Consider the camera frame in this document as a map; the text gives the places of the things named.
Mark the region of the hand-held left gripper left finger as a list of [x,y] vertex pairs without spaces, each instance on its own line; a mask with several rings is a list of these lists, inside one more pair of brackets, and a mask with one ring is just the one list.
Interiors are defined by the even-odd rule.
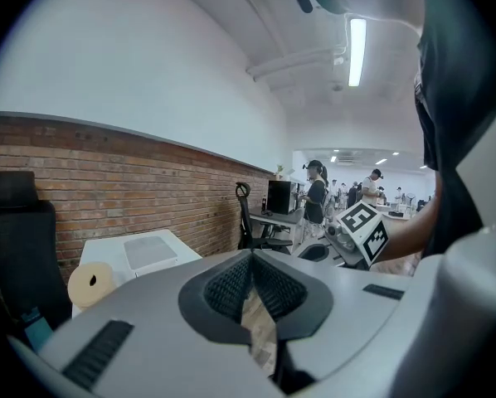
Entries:
[[130,280],[60,327],[41,359],[71,397],[280,397],[241,325],[251,256],[241,250]]

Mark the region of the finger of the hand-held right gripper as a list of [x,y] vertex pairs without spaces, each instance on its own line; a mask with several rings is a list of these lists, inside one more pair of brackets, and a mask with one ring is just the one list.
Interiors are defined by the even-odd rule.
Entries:
[[296,257],[314,263],[332,263],[335,248],[327,240],[306,240],[296,250]]

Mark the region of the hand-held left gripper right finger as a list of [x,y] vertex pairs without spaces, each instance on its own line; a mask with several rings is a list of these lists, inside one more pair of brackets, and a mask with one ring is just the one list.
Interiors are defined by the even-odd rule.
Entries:
[[362,350],[410,285],[406,276],[255,250],[253,285],[275,323],[271,380],[286,395],[315,386]]

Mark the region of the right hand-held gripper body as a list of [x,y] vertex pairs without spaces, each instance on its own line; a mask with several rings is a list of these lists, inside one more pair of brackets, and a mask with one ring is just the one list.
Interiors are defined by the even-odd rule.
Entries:
[[370,269],[389,242],[383,215],[362,201],[338,214],[324,236],[344,265],[355,269]]

